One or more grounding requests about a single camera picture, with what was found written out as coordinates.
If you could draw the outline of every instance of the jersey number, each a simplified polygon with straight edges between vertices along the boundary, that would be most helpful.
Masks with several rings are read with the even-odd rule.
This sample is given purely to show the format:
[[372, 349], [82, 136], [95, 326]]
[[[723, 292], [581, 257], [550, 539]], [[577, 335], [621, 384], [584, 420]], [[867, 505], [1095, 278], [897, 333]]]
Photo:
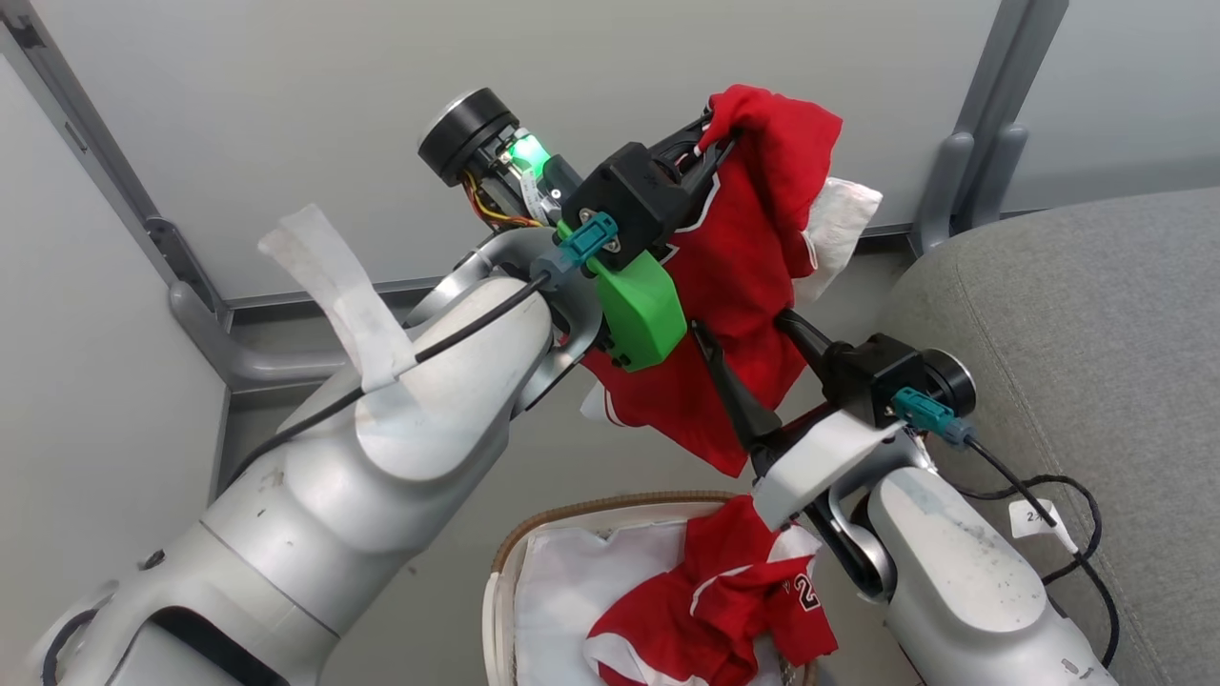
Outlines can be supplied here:
[[809, 580], [809, 575], [802, 574], [797, 576], [793, 585], [797, 587], [797, 592], [800, 593], [800, 607], [805, 608], [805, 612], [816, 610], [822, 607], [822, 602], [817, 599], [817, 593], [814, 592], [814, 582]]

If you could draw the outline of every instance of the gray cushion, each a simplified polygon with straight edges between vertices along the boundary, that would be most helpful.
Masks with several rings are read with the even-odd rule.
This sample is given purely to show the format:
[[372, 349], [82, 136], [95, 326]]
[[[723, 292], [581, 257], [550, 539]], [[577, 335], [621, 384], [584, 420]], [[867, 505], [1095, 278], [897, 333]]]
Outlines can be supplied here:
[[[961, 359], [982, 442], [1019, 475], [1065, 474], [1102, 507], [1096, 566], [1122, 615], [1120, 684], [1220, 684], [1220, 189], [1125, 198], [1002, 221], [919, 260], [882, 331]], [[942, 449], [959, 485], [1005, 483]], [[1083, 548], [1082, 498], [1052, 497]], [[980, 508], [997, 524], [1006, 505]], [[1066, 553], [1017, 544], [1041, 572]], [[1100, 654], [1082, 572], [1052, 597]]]

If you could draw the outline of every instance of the teal connector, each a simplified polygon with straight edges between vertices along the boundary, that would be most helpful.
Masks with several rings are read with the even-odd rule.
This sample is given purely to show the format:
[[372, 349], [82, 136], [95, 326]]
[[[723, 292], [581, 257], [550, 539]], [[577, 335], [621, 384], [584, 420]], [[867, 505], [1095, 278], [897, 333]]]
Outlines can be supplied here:
[[529, 276], [536, 277], [545, 272], [548, 278], [543, 289], [554, 291], [617, 236], [617, 222], [610, 215], [598, 212], [559, 245], [534, 259], [533, 264], [529, 265]]
[[598, 212], [560, 243], [559, 249], [577, 265], [583, 265], [617, 236], [619, 223], [610, 215]]
[[926, 393], [914, 388], [903, 388], [894, 395], [894, 414], [919, 428], [930, 431], [954, 448], [965, 448], [966, 438], [975, 435], [975, 426], [953, 414], [953, 410], [937, 403]]

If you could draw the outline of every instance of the red and white clothing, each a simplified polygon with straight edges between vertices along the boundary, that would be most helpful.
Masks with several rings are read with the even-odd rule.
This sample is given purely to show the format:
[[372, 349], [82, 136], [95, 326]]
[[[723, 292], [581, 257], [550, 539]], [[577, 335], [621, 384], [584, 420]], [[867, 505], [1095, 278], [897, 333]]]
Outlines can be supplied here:
[[683, 559], [619, 599], [584, 657], [610, 686], [744, 686], [755, 641], [806, 664], [838, 646], [810, 571], [820, 543], [799, 526], [771, 532], [749, 496], [687, 524]]
[[[827, 179], [842, 120], [813, 103], [734, 85], [711, 98], [706, 148], [739, 132], [699, 221], [678, 229], [664, 265], [687, 319], [719, 338], [733, 371], [775, 409], [804, 371], [795, 348], [772, 326], [795, 293], [816, 297], [850, 256], [881, 201], [859, 184]], [[627, 372], [597, 350], [584, 359], [603, 388], [587, 415], [653, 426], [731, 476], [745, 453], [689, 336], [669, 359]]]

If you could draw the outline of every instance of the white wall panel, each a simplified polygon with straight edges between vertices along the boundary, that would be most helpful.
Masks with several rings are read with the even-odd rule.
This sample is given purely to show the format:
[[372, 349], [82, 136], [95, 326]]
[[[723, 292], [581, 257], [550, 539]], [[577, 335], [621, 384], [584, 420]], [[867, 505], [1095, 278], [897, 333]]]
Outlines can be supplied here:
[[1220, 184], [1220, 2], [1072, 0], [1004, 210]]
[[161, 211], [224, 298], [295, 291], [255, 250], [317, 201], [375, 281], [447, 271], [483, 228], [416, 157], [490, 85], [587, 172], [748, 82], [847, 126], [834, 173], [910, 221], [998, 0], [34, 0]]
[[224, 386], [0, 33], [0, 675], [207, 504]]

